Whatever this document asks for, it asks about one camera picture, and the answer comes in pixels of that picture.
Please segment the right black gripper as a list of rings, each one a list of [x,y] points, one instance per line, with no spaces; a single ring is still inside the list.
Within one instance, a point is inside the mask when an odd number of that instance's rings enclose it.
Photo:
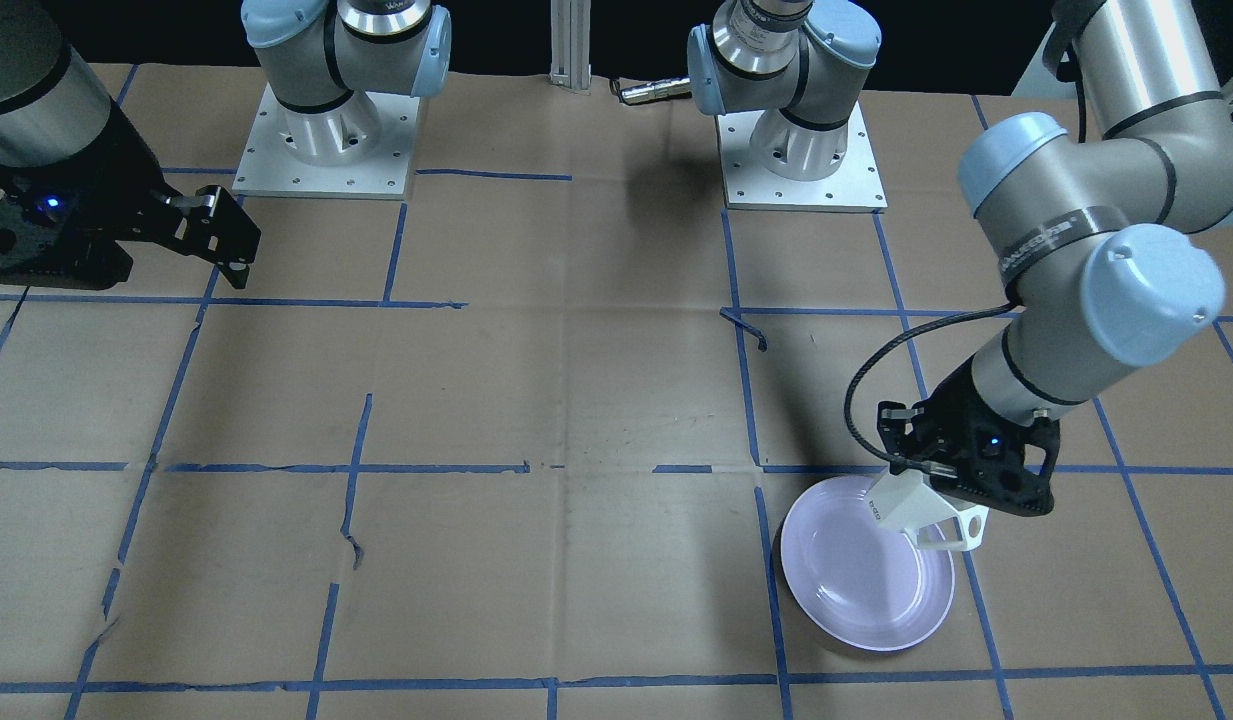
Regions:
[[[121,242],[133,240],[203,259],[245,290],[261,237],[219,184],[192,195],[169,186],[118,106],[75,157],[0,164],[0,284],[109,290],[129,277],[133,260]]]

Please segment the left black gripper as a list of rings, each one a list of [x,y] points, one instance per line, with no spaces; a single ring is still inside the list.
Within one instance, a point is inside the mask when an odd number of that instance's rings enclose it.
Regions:
[[[974,355],[912,407],[882,401],[877,429],[891,470],[928,473],[940,493],[1033,518],[1055,505],[1051,475],[1063,401],[1038,395],[1006,355]]]

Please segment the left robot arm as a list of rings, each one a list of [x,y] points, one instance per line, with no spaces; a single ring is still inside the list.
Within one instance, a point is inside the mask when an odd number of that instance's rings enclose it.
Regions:
[[[1187,1],[1055,1],[1047,70],[1078,83],[1100,129],[1078,142],[1018,113],[968,147],[956,178],[997,258],[1009,327],[919,404],[882,402],[891,473],[1009,514],[1049,514],[1060,420],[1173,356],[1226,300],[1191,235],[1233,226],[1233,120]]]

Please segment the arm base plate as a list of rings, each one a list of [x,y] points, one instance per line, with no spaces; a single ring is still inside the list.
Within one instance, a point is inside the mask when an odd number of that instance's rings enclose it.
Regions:
[[[265,88],[232,190],[250,197],[409,195],[423,101],[356,92],[340,108],[296,113]]]
[[[718,154],[729,210],[887,210],[887,191],[859,104],[831,131],[794,126],[779,110],[720,115]]]

